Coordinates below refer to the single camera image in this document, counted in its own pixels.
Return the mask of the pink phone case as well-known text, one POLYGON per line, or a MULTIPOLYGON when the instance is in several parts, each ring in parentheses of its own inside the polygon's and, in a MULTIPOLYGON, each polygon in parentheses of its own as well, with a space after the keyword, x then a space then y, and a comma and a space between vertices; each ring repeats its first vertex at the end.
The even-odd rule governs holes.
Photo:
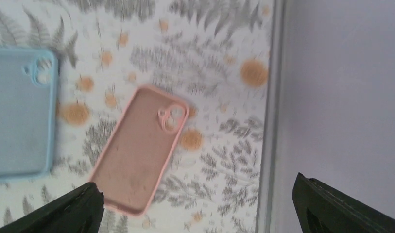
POLYGON ((133 94, 90 181, 107 209, 140 216, 151 204, 189 116, 189 104, 152 85, 133 94))

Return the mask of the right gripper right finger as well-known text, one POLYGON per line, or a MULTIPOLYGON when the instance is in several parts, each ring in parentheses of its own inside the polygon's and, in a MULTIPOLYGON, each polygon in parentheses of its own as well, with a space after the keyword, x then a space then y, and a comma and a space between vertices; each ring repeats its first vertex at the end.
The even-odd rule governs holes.
POLYGON ((304 233, 395 233, 395 219, 301 173, 292 200, 304 233))

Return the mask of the light blue phone case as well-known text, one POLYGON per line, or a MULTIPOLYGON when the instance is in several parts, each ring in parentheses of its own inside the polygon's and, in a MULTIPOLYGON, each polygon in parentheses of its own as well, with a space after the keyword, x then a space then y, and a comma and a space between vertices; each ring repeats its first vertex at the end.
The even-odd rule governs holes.
POLYGON ((52 51, 0 47, 0 181, 51 169, 58 81, 52 51))

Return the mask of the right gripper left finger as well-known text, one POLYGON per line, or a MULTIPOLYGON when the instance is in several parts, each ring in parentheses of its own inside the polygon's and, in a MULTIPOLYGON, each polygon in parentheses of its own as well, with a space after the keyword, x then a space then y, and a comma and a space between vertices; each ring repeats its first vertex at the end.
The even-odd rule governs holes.
POLYGON ((104 213, 104 195, 88 182, 24 217, 0 233, 97 233, 104 213))

